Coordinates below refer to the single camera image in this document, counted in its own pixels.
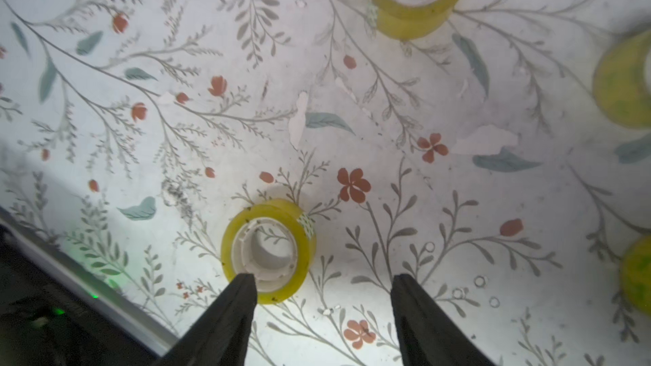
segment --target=yellow tape roll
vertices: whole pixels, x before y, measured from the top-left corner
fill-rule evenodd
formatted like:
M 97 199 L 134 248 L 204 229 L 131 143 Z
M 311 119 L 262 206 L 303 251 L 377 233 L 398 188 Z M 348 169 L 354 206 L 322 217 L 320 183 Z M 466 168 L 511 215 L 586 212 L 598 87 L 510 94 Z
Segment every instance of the yellow tape roll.
M 286 261 L 261 250 L 256 232 L 279 232 L 292 247 Z M 302 209 L 285 199 L 272 199 L 241 211 L 221 240 L 221 264 L 232 281 L 239 273 L 255 276 L 259 304 L 276 304 L 301 287 L 316 252 L 314 226 Z
M 431 3 L 413 6 L 396 0 L 371 1 L 378 7 L 378 30 L 404 41 L 424 37 L 440 27 L 459 0 L 426 0 Z
M 620 277 L 631 304 L 651 315 L 651 236 L 639 240 L 626 252 Z
M 651 126 L 651 94 L 645 82 L 645 60 L 651 50 L 651 29 L 615 46 L 594 73 L 597 105 L 615 123 Z

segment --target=table surface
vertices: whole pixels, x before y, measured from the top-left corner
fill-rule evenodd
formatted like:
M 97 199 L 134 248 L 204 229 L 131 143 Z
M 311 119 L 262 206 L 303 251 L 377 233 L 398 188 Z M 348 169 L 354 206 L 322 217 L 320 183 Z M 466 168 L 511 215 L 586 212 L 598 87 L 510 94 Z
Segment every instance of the table surface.
M 175 334 L 229 220 L 286 198 L 317 253 L 249 365 L 400 364 L 405 272 L 496 363 L 651 362 L 618 290 L 651 234 L 651 159 L 618 147 L 651 138 L 590 94 L 650 0 L 460 0 L 406 42 L 370 0 L 3 1 L 0 204 Z

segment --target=teal leaf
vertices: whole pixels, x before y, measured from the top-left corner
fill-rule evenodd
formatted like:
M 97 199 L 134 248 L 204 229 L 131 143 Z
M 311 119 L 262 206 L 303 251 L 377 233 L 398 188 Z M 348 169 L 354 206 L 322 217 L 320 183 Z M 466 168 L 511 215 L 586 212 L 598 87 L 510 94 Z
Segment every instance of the teal leaf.
M 156 78 L 152 77 L 148 73 L 144 72 L 142 69 L 139 68 L 127 68 L 124 70 L 124 76 L 128 80 L 134 80 L 134 79 L 155 79 Z
M 154 197 L 147 197 L 140 202 L 140 205 L 118 210 L 130 220 L 149 220 L 156 214 L 156 200 Z
M 324 111 L 308 112 L 305 114 L 305 127 L 307 128 L 320 128 L 320 127 L 337 127 L 342 128 L 352 134 L 355 134 L 353 129 L 348 126 L 344 119 L 339 118 L 335 114 L 329 114 Z
M 13 22 L 11 23 L 11 29 L 14 31 L 14 34 L 16 35 L 16 39 L 20 43 L 20 46 L 23 47 L 25 52 L 29 55 L 29 48 L 27 47 L 27 40 L 25 39 L 23 30 L 21 30 L 20 27 Z
M 85 56 L 91 53 L 95 48 L 95 45 L 100 42 L 102 39 L 102 32 L 94 32 L 90 36 L 79 40 L 77 43 L 77 54 L 80 56 Z
M 651 156 L 651 133 L 624 143 L 614 150 L 621 164 L 632 164 Z
M 479 55 L 475 43 L 461 36 L 460 34 L 452 34 L 452 40 L 454 44 L 461 50 L 461 52 L 466 56 L 468 62 L 470 63 L 470 68 L 473 70 L 473 74 L 477 77 L 477 80 L 484 87 L 486 92 L 486 97 L 488 98 L 488 90 L 490 87 L 490 76 L 488 75 L 488 68 L 482 59 L 482 56 Z
M 539 162 L 532 162 L 520 159 L 512 152 L 502 147 L 499 154 L 492 156 L 474 156 L 473 163 L 479 168 L 486 168 L 490 171 L 499 171 L 500 173 L 514 173 L 540 166 Z
M 38 101 L 43 103 L 47 101 L 47 98 L 50 97 L 52 93 L 52 84 L 54 84 L 54 79 L 57 77 L 57 68 L 52 63 L 52 59 L 47 57 L 47 65 L 45 66 L 45 71 L 41 75 L 40 82 L 38 84 Z

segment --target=floral tablecloth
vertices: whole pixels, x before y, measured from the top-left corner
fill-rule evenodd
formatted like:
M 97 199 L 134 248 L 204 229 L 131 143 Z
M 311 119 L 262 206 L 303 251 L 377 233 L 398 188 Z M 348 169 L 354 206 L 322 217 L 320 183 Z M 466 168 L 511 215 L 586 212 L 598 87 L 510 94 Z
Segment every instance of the floral tablecloth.
M 400 364 L 396 273 L 498 364 L 651 363 L 618 288 L 651 136 L 590 94 L 650 10 L 461 0 L 399 42 L 370 0 L 3 0 L 0 204 L 180 336 L 230 218 L 295 202 L 317 256 L 249 365 Z

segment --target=red flower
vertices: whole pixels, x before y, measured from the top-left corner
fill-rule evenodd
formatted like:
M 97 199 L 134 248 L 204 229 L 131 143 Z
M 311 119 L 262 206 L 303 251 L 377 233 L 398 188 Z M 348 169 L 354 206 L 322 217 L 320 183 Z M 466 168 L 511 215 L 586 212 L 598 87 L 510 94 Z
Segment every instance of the red flower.
M 436 144 L 441 141 L 441 135 L 438 133 L 430 134 L 430 141 L 428 142 L 426 138 L 419 138 L 418 147 L 423 150 L 427 150 L 425 154 L 422 155 L 422 159 L 425 162 L 433 163 L 434 162 L 434 151 L 439 153 L 441 156 L 447 156 L 448 149 L 443 144 Z
M 144 118 L 147 116 L 147 108 L 145 107 L 144 103 L 138 102 L 133 107 L 131 108 L 131 117 L 134 118 L 134 122 L 136 119 L 144 120 Z
M 97 185 L 97 181 L 95 181 L 95 180 L 90 180 L 88 182 L 88 188 L 90 188 L 91 191 L 93 191 L 93 192 L 99 192 L 100 191 L 100 186 Z
M 260 173 L 260 179 L 267 184 L 271 184 L 273 182 L 273 175 L 269 174 L 266 171 L 263 171 L 262 173 Z
M 188 98 L 188 96 L 186 94 L 184 94 L 183 92 L 176 95 L 176 101 L 179 102 L 181 105 L 184 105 L 189 100 L 190 100 L 190 98 Z
M 357 67 L 357 61 L 355 61 L 355 59 L 351 56 L 345 56 L 344 65 L 346 65 L 348 69 L 355 69 L 355 67 Z
M 124 13 L 118 13 L 113 17 L 113 31 L 116 33 L 124 33 L 129 22 L 126 20 Z
M 350 320 L 347 325 L 350 329 L 344 331 L 344 337 L 349 341 L 354 341 L 353 347 L 355 349 L 361 349 L 364 342 L 373 343 L 375 341 L 375 333 L 369 331 L 369 323 L 366 320 L 359 323 Z
M 522 219 L 511 219 L 507 220 L 504 224 L 499 227 L 499 233 L 502 236 L 510 237 L 515 236 L 520 233 L 525 228 L 525 225 L 522 224 Z
M 221 75 L 219 77 L 212 77 L 212 80 L 210 81 L 212 87 L 208 88 L 208 92 L 210 92 L 212 96 L 224 96 L 227 84 L 228 83 Z
M 339 192 L 339 198 L 342 201 L 348 201 L 350 198 L 357 203 L 366 201 L 364 192 L 370 191 L 370 183 L 362 178 L 363 175 L 362 168 L 355 168 L 350 173 L 350 176 L 348 176 L 348 171 L 345 168 L 339 170 L 337 180 L 344 186 L 344 188 L 341 188 L 341 192 Z

